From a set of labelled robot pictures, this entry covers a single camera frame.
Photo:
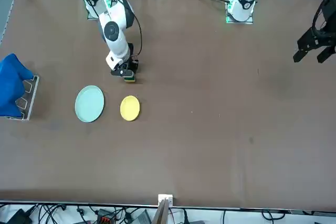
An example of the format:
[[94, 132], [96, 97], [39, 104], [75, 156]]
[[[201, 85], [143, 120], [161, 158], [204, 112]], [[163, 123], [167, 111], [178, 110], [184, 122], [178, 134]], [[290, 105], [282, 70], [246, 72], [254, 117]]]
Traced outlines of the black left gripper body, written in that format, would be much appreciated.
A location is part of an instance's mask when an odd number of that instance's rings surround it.
[[[320, 13], [323, 14], [325, 25], [317, 30], [316, 21]], [[335, 41], [335, 0], [323, 0], [318, 7], [313, 18], [313, 37], [314, 47]]]

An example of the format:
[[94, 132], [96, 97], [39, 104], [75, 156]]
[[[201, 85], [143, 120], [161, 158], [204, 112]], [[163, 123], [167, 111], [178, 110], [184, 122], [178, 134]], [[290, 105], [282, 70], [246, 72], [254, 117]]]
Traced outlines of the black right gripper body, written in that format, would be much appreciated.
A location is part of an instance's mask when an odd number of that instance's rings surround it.
[[126, 63], [123, 64], [123, 74], [133, 75], [136, 73], [139, 65], [138, 59], [129, 58]]

